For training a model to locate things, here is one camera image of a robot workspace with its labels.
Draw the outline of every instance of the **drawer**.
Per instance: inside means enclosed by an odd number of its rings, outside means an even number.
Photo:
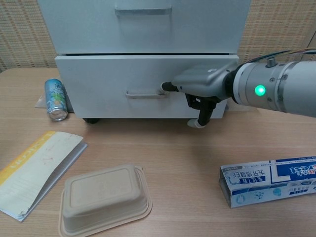
[[[250,0],[38,0],[58,54],[236,53]]]
[[[57,56],[56,64],[80,118],[197,118],[185,94],[159,94],[160,84],[194,65],[219,68],[234,55]],[[212,118],[221,118],[226,101]]]

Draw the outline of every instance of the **wooden table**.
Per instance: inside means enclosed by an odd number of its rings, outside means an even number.
[[[56,237],[67,178],[124,163],[144,167],[151,214],[95,236],[315,237],[316,195],[229,209],[218,185],[224,164],[316,155],[316,118],[255,110],[227,112],[205,129],[185,119],[104,119],[87,124],[74,114],[53,122],[34,105],[57,69],[0,74],[0,168],[49,130],[84,137],[88,148],[19,223],[0,213],[1,237]]]

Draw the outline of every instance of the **drawer handle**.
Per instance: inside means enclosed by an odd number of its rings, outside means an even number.
[[[129,99],[163,99],[167,97],[167,94],[129,94],[127,91],[125,96]]]
[[[170,15],[171,7],[168,8],[145,8],[145,9],[122,9],[115,8],[116,16],[132,16],[132,15]]]

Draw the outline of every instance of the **woven wall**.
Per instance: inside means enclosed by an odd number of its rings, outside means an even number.
[[[316,0],[252,0],[238,55],[305,47],[315,21]],[[0,0],[0,70],[55,67],[55,56],[36,0]]]

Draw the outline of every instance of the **toothpaste box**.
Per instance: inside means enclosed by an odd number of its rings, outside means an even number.
[[[316,193],[316,157],[223,165],[219,182],[231,208]]]

